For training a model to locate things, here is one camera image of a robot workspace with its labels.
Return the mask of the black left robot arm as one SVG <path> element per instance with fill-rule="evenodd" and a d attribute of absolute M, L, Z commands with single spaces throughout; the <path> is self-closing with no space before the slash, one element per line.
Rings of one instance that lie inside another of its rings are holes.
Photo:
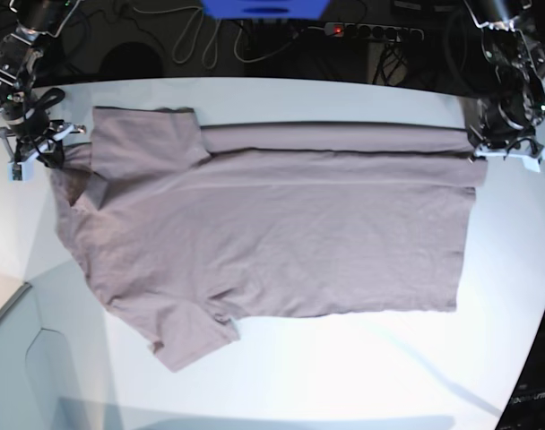
<path fill-rule="evenodd" d="M 464 17 L 481 32 L 482 54 L 498 82 L 494 90 L 476 90 L 455 64 L 450 37 L 455 22 Z M 536 129 L 545 119 L 545 53 L 532 2 L 464 1 L 447 18 L 443 49 L 453 77 L 477 100 L 477 124 L 468 128 L 475 154 L 542 157 Z"/>

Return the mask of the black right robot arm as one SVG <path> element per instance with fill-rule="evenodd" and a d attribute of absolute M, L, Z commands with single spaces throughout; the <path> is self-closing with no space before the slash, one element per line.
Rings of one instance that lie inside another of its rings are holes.
<path fill-rule="evenodd" d="M 16 27 L 0 42 L 0 115 L 16 139 L 36 138 L 50 127 L 33 93 L 46 51 L 80 6 L 79 1 L 11 1 Z"/>

